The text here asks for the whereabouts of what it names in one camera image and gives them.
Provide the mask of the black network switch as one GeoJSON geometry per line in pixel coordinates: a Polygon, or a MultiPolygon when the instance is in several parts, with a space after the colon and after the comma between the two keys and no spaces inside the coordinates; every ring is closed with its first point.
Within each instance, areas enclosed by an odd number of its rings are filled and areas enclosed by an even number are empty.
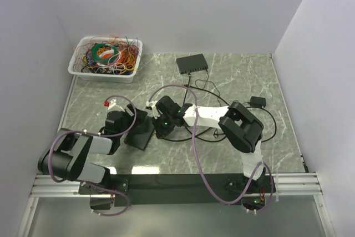
{"type": "Polygon", "coordinates": [[[208,70],[208,64],[203,54],[177,58],[176,64],[180,74],[208,70]]]}
{"type": "Polygon", "coordinates": [[[128,146],[144,151],[153,135],[154,126],[151,117],[146,117],[144,121],[129,131],[124,139],[128,146]]]}

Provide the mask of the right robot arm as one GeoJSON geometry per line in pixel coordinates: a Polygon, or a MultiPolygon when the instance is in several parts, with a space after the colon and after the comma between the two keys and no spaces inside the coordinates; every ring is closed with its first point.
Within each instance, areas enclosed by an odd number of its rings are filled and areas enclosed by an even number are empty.
{"type": "Polygon", "coordinates": [[[230,144],[241,153],[245,188],[256,192],[263,186],[264,167],[252,173],[262,162],[261,139],[263,124],[238,101],[230,106],[202,107],[175,103],[165,95],[158,101],[147,101],[153,112],[153,126],[159,139],[169,135],[175,127],[207,127],[221,130],[230,144]]]}

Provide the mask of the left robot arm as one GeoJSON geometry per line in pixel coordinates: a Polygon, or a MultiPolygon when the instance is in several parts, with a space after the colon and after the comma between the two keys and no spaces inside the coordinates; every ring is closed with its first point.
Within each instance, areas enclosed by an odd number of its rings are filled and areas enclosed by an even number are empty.
{"type": "Polygon", "coordinates": [[[113,155],[121,145],[123,135],[126,135],[125,144],[144,150],[153,130],[151,117],[146,111],[131,104],[125,109],[110,108],[105,124],[96,134],[60,128],[52,144],[40,156],[37,168],[43,174],[54,176],[59,183],[85,181],[104,194],[117,189],[118,182],[109,168],[88,162],[88,155],[113,155]]]}

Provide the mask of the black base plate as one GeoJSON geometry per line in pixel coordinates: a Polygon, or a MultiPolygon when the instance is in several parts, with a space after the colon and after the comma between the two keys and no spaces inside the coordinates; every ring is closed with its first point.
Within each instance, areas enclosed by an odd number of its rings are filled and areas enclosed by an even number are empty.
{"type": "MultiPolygon", "coordinates": [[[[206,174],[209,185],[223,200],[232,201],[244,190],[242,174],[206,174]]],[[[106,188],[124,193],[133,205],[215,203],[200,174],[112,175],[106,188]]]]}

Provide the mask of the aluminium rail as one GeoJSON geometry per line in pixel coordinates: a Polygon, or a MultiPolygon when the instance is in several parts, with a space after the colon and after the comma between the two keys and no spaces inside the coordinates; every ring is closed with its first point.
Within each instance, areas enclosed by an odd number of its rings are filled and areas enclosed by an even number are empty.
{"type": "MultiPolygon", "coordinates": [[[[316,173],[273,173],[276,195],[300,196],[322,195],[323,191],[316,173]]],[[[80,182],[56,183],[47,175],[37,175],[31,188],[33,198],[88,198],[79,194],[80,182]]]]}

